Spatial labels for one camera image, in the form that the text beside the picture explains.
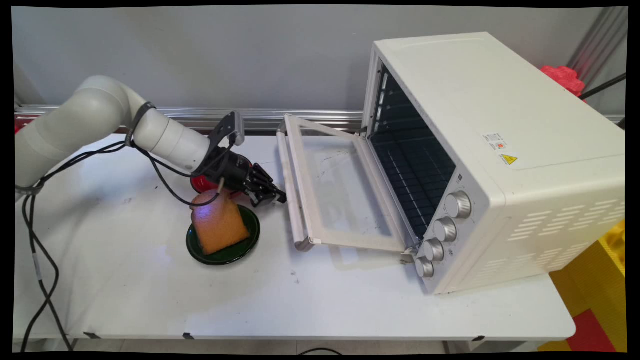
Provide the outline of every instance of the oven door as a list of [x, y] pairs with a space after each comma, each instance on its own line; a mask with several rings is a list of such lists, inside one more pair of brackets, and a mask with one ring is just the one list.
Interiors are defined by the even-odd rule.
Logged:
[[278, 148], [296, 248], [404, 252], [404, 223], [367, 140], [288, 114], [284, 124]]

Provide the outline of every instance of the bread slice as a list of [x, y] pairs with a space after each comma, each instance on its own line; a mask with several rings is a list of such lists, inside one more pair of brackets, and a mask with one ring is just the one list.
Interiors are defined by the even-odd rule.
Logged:
[[[193, 203], [207, 202], [216, 192], [217, 190], [209, 190], [201, 193], [193, 199]], [[238, 205], [229, 199], [229, 193], [226, 191], [211, 204], [191, 206], [191, 209], [191, 221], [205, 255], [213, 254], [249, 237], [249, 230], [244, 226]]]

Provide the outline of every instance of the warning label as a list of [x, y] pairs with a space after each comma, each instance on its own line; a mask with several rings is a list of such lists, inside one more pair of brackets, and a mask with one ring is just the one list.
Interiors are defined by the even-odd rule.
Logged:
[[513, 164], [513, 162], [518, 159], [515, 156], [509, 156], [509, 155], [502, 155], [502, 158], [504, 159], [504, 161], [507, 162], [507, 165]]
[[509, 168], [518, 167], [520, 168], [520, 162], [516, 163], [519, 155], [515, 151], [515, 148], [512, 144], [507, 142], [507, 140], [500, 133], [486, 133], [483, 136], [483, 139], [486, 143], [495, 151], [496, 155], [500, 160]]

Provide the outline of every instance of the red object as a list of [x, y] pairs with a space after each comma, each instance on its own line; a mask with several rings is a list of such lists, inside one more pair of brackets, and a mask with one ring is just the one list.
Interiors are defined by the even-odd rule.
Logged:
[[573, 318], [575, 335], [566, 340], [571, 351], [616, 352], [591, 309]]
[[584, 90], [584, 83], [578, 80], [578, 73], [566, 66], [558, 66], [553, 68], [551, 66], [543, 66], [540, 71], [544, 72], [548, 77], [552, 78], [567, 89], [571, 94], [580, 96]]
[[[210, 182], [209, 180], [207, 180], [207, 178], [204, 175], [200, 175], [198, 177], [192, 177], [191, 185], [193, 186], [193, 189], [196, 190], [198, 193], [204, 193], [208, 190], [213, 190], [218, 188], [218, 184]], [[240, 196], [240, 194], [241, 194], [240, 192], [237, 192], [231, 195], [231, 199]]]

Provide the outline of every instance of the green plate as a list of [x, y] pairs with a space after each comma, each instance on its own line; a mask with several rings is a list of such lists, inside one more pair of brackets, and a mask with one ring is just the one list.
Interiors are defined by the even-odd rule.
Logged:
[[249, 237], [211, 255], [205, 255], [202, 253], [196, 229], [191, 224], [187, 231], [187, 249], [194, 259], [205, 265], [226, 265], [242, 259], [253, 249], [260, 237], [260, 221], [248, 208], [238, 205], [238, 209], [240, 209], [240, 216], [242, 216], [244, 226], [249, 230]]

